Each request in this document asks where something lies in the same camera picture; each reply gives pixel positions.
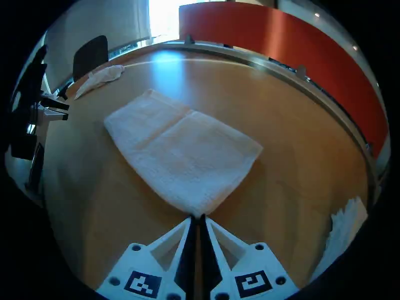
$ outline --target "wooden table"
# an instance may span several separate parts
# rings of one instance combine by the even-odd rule
[[[186,217],[135,173],[103,125],[154,89],[264,147],[210,217],[247,243],[266,242],[303,287],[321,258],[330,215],[349,198],[367,198],[365,162],[345,130],[294,87],[216,56],[159,50],[125,64],[120,79],[70,98],[68,121],[48,130],[45,197],[73,273],[96,289],[128,244],[149,244]]]

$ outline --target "office chair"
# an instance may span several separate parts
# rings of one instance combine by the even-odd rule
[[[88,41],[73,57],[73,81],[76,82],[90,71],[109,61],[109,46],[105,35]]]

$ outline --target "wall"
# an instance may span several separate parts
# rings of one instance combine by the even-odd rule
[[[379,89],[378,82],[375,78],[367,59],[363,56],[362,49],[357,47],[357,51],[354,50],[353,46],[357,46],[357,42],[351,37],[346,29],[340,25],[331,15],[326,13],[320,7],[316,6],[309,0],[278,0],[278,9],[287,14],[295,16],[308,24],[318,28],[320,31],[328,35],[334,40],[339,46],[343,48],[346,53],[353,58],[357,65],[364,72],[368,78],[376,96],[379,100],[380,106],[382,107],[383,113],[386,120],[388,119],[386,114],[386,108],[384,100],[382,98],[381,91]],[[376,168],[378,173],[381,173],[390,158],[390,135],[389,132],[385,138],[383,148],[379,153],[376,160]]]
[[[80,0],[48,29],[46,76],[53,91],[72,77],[76,51],[105,35],[113,50],[150,36],[148,0]]]
[[[266,6],[209,2],[181,6],[180,37],[249,49],[307,75],[357,123],[376,158],[388,134],[384,110],[363,70],[334,40],[292,15]]]

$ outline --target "white cloth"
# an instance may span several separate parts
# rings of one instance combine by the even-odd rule
[[[360,197],[350,199],[344,209],[332,214],[332,231],[326,240],[325,251],[311,276],[310,282],[321,275],[350,245],[367,219],[367,210]]]
[[[84,84],[80,86],[80,88],[76,92],[75,100],[83,94],[89,92],[90,90],[97,89],[107,82],[111,82],[120,78],[123,71],[125,71],[125,67],[118,64],[105,67],[104,69],[94,74],[90,72],[88,74],[89,78],[84,82]]]
[[[195,217],[217,208],[263,149],[247,135],[153,90],[113,112],[104,124],[143,180]]]

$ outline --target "red panel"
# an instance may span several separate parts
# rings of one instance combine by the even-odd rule
[[[206,2],[179,8],[181,39],[238,46],[264,54],[307,75],[351,115],[378,156],[388,126],[371,83],[334,40],[280,10],[240,2]]]

